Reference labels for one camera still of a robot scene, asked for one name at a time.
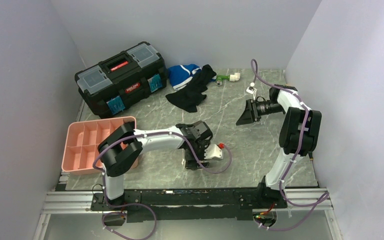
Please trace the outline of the pink compartment tray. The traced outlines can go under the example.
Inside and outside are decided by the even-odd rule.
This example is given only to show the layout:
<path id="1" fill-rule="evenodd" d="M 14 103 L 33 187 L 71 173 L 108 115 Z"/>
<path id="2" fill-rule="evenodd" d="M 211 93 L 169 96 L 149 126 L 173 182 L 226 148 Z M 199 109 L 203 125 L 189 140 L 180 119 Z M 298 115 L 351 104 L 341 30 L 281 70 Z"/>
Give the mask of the pink compartment tray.
<path id="1" fill-rule="evenodd" d="M 96 174 L 93 162 L 99 155 L 98 145 L 123 124 L 137 120 L 133 116 L 74 122 L 69 125 L 61 170 L 74 175 Z"/>

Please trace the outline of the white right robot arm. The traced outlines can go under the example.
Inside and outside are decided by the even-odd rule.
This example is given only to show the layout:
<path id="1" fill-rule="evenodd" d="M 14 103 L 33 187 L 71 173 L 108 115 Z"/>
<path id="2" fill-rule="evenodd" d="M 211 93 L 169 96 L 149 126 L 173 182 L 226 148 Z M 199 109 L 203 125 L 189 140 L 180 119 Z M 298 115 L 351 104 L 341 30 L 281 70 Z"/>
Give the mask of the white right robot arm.
<path id="1" fill-rule="evenodd" d="M 265 186 L 255 194 L 256 203 L 267 208 L 275 201 L 271 191 L 281 191 L 296 164 L 317 146 L 322 113 L 312 110 L 299 97 L 293 86 L 276 84 L 269 89 L 269 99 L 248 99 L 237 126 L 258 122 L 262 116 L 282 112 L 284 121 L 280 129 L 277 159 L 265 176 Z"/>

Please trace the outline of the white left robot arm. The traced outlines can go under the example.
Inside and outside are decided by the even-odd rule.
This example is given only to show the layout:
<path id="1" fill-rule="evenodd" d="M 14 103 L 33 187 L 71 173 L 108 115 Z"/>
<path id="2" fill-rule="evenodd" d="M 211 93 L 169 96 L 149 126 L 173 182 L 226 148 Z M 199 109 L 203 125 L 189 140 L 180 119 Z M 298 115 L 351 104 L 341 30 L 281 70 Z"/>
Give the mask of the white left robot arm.
<path id="1" fill-rule="evenodd" d="M 205 150 L 213 132 L 199 120 L 192 124 L 178 123 L 165 129 L 140 130 L 131 123 L 118 127 L 97 147 L 104 177 L 104 204 L 111 210 L 124 203 L 124 175 L 137 158 L 156 150 L 183 149 L 183 165 L 187 170 L 208 167 Z"/>

